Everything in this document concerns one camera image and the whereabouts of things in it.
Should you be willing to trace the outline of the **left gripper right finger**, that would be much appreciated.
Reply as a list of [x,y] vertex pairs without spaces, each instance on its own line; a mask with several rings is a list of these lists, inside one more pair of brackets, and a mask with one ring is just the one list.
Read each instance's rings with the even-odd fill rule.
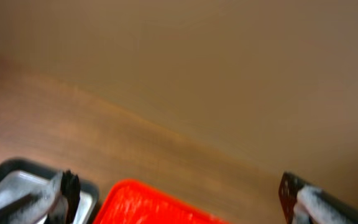
[[284,172],[278,196],[288,224],[357,224],[358,210],[299,176]]

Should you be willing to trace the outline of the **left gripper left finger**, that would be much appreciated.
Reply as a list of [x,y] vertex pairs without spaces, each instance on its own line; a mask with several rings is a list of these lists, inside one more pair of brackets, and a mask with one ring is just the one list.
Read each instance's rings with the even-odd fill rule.
[[73,223],[80,202],[79,177],[60,171],[42,187],[0,206],[0,223]]

